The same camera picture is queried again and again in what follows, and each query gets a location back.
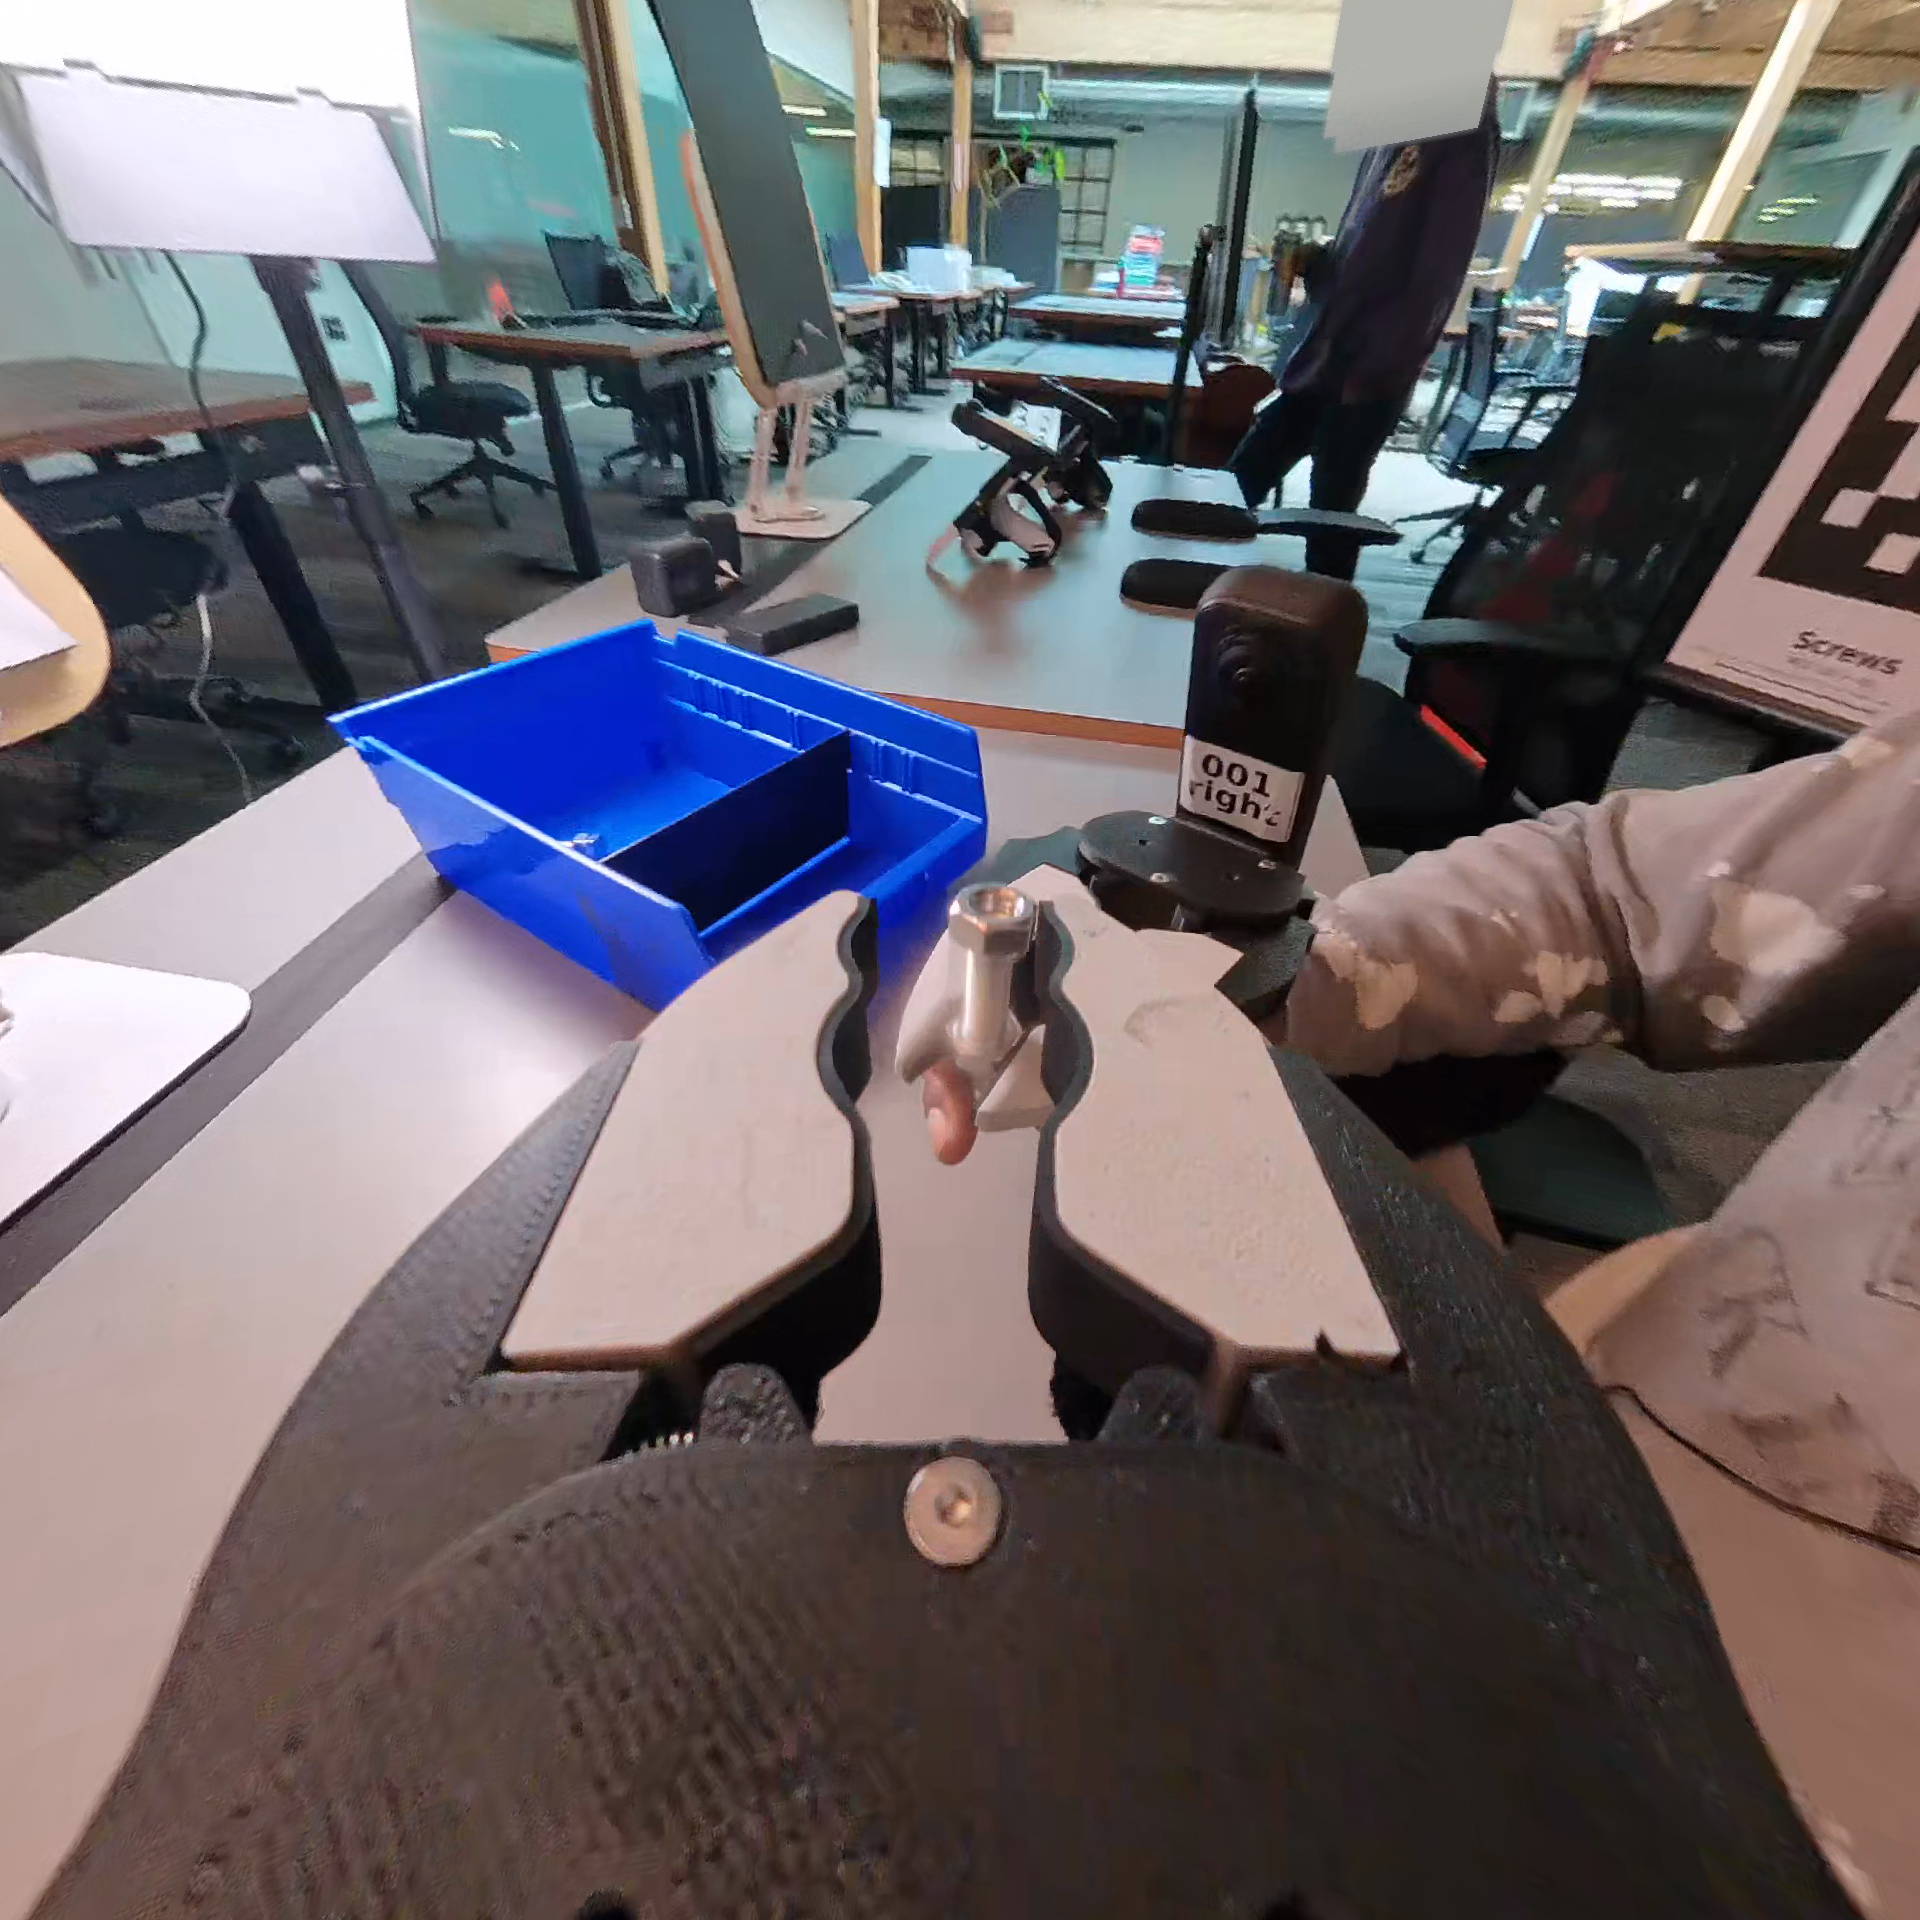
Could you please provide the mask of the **spare black gripper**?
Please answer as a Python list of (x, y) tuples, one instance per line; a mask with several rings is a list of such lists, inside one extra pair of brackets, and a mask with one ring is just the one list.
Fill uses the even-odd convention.
[(952, 552), (984, 562), (1001, 546), (1026, 570), (1044, 570), (1066, 542), (1060, 509), (1107, 514), (1113, 477), (1103, 458), (1119, 444), (1116, 417), (1060, 379), (1043, 381), (1043, 402), (1060, 417), (1055, 438), (1040, 438), (981, 400), (954, 405), (952, 425), (994, 450), (999, 466), (931, 542), (928, 571)]

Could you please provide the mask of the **black cube device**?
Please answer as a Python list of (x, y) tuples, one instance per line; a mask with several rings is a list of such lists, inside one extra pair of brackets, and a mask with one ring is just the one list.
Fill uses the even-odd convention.
[(745, 586), (745, 552), (737, 509), (691, 500), (684, 524), (628, 546), (637, 608), (649, 618), (684, 618), (715, 608)]

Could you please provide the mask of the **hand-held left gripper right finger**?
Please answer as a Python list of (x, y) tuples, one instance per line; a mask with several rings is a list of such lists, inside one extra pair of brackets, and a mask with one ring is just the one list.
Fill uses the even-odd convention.
[(1040, 1138), (1026, 1304), (1066, 1433), (1136, 1376), (1185, 1379), (1218, 1433), (1273, 1395), (1407, 1395), (1407, 1349), (1273, 1050), (1202, 934), (1135, 931), (1026, 875), (1024, 1124)]

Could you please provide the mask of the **black mesh office chair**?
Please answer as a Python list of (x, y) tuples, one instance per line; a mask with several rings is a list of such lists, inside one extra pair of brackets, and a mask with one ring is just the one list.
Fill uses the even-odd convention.
[(1403, 686), (1351, 688), (1333, 779), (1368, 849), (1435, 850), (1601, 797), (1709, 538), (1805, 411), (1828, 326), (1657, 296), (1586, 353), (1571, 406), (1507, 461), (1397, 628)]

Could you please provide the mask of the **blue plastic bin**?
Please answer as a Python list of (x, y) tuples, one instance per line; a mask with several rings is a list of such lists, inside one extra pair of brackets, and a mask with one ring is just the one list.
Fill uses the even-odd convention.
[[(991, 840), (970, 726), (649, 620), (329, 723), (449, 885), (656, 1010), (827, 893), (869, 899), (897, 946)], [(745, 945), (712, 948), (684, 906), (602, 864), (837, 730), (852, 733), (852, 849)], [(602, 857), (572, 852), (577, 833), (599, 833)]]

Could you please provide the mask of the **dark office desk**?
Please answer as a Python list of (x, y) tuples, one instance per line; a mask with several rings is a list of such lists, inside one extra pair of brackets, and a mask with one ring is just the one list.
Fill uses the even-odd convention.
[(728, 477), (712, 396), (714, 374), (731, 362), (729, 337), (723, 330), (634, 326), (625, 320), (563, 326), (415, 320), (408, 330), (426, 350), (467, 353), (496, 366), (520, 369), (533, 379), (549, 475), (559, 492), (568, 538), (568, 562), (531, 562), (533, 574), (569, 586), (587, 586), (604, 574), (585, 480), (560, 400), (560, 372), (628, 372), (635, 374), (642, 396), (677, 400), (689, 429), (681, 465), (691, 497), (721, 499), (724, 493)]

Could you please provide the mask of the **printed instruction sheet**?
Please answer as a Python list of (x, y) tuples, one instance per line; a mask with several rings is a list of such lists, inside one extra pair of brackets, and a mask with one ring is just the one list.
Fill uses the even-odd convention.
[(64, 656), (73, 648), (71, 633), (4, 566), (0, 600), (2, 673)]

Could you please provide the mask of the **person's right forearm grey sleeve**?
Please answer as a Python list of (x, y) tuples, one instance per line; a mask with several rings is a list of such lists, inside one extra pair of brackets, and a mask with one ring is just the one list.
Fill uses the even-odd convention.
[(1619, 1044), (1916, 1080), (1919, 723), (1415, 854), (1313, 912), (1284, 1041), (1333, 1075)]

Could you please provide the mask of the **black tripod stand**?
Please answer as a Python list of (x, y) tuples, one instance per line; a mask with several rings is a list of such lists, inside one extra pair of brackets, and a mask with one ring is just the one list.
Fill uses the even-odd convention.
[(346, 386), (331, 366), (321, 322), (307, 297), (312, 260), (297, 256), (248, 258), (263, 296), (273, 304), (281, 337), (300, 370), (309, 410), (321, 421), (331, 465), (343, 483), (347, 517), (386, 600), (393, 625), (424, 683), (449, 669), (440, 618), (408, 556), (399, 524), (377, 484), (368, 453), (353, 418)]

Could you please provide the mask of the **black panel on wooden stand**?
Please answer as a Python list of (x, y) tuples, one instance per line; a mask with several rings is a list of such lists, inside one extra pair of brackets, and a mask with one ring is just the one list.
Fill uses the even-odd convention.
[(820, 240), (751, 3), (655, 3), (689, 110), (681, 172), (737, 372), (757, 406), (745, 538), (823, 544), (869, 512), (807, 492), (815, 417), (849, 384)]

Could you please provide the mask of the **white light panel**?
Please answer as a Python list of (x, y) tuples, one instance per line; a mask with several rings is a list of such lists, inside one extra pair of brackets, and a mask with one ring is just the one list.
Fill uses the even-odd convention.
[(4, 132), (85, 250), (426, 265), (389, 120), (321, 94), (4, 69)]

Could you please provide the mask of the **white sign with black marker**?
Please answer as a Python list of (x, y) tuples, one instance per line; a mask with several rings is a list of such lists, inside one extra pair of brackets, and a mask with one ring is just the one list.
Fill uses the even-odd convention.
[(1919, 184), (1833, 301), (1815, 389), (1666, 661), (1666, 699), (1835, 746), (1919, 699)]

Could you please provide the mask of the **wooden-top desk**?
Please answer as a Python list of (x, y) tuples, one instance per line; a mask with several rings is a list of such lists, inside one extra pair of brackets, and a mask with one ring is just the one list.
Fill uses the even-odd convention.
[(2, 490), (44, 538), (227, 497), (225, 517), (325, 714), (353, 673), (266, 486), (325, 448), (289, 374), (57, 356), (2, 366)]

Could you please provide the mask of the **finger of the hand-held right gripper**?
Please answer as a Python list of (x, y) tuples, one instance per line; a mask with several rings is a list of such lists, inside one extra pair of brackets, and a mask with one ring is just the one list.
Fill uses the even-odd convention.
[(904, 1083), (916, 1086), (928, 1073), (938, 1073), (957, 1086), (970, 1083), (954, 1041), (963, 1012), (957, 976), (919, 976), (907, 992), (897, 1036), (897, 1073)]
[(1055, 1096), (1044, 1077), (1048, 1028), (1032, 1027), (999, 1065), (993, 1086), (976, 1097), (976, 1129), (1009, 1133), (1040, 1129), (1051, 1115)]

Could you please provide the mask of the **grey table with wooden edge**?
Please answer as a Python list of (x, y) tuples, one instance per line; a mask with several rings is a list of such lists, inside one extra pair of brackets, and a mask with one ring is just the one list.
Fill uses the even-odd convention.
[(1155, 497), (1240, 505), (1228, 473), (1109, 465), (1105, 514), (1066, 512), (1055, 562), (1026, 566), (1007, 548), (970, 560), (957, 546), (927, 556), (952, 517), (997, 468), (987, 450), (938, 450), (887, 475), (887, 493), (826, 544), (754, 540), (741, 592), (699, 616), (669, 618), (715, 636), (737, 608), (832, 595), (859, 621), (801, 648), (787, 661), (823, 678), (869, 688), (975, 730), (1071, 737), (1105, 746), (1178, 750), (1185, 732), (1191, 618), (1136, 608), (1120, 596), (1124, 570), (1179, 558), (1204, 564), (1298, 566), (1306, 542), (1185, 542), (1135, 528)]

